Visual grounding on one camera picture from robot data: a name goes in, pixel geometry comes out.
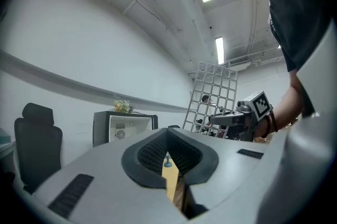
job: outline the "black shirt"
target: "black shirt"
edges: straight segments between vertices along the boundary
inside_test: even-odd
[[[271,31],[282,48],[288,71],[300,69],[324,35],[331,15],[324,0],[269,0]],[[303,90],[303,115],[313,106]]]

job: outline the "black chair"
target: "black chair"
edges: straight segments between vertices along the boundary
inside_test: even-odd
[[[61,129],[53,126],[53,110],[34,103],[27,104],[23,118],[14,122],[21,180],[29,193],[61,168]]]

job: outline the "yellow object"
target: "yellow object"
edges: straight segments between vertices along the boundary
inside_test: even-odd
[[[179,171],[172,159],[170,159],[170,162],[172,163],[172,167],[169,167],[169,168],[164,167],[165,162],[166,162],[166,158],[164,159],[164,162],[163,162],[162,177],[166,179],[166,195],[171,201],[173,201]]]

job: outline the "chair backrest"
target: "chair backrest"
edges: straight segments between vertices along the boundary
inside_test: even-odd
[[[23,118],[14,123],[17,156],[22,181],[36,189],[61,168],[61,129],[53,126],[53,110],[27,104]]]

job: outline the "metal grid rack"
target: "metal grid rack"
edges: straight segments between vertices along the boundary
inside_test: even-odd
[[[236,87],[237,71],[219,65],[199,62],[183,129],[197,133],[206,130],[207,135],[215,137],[223,132],[222,138],[225,138],[228,127],[206,124],[209,121],[208,116],[233,113]],[[208,103],[202,102],[203,95],[209,96]]]

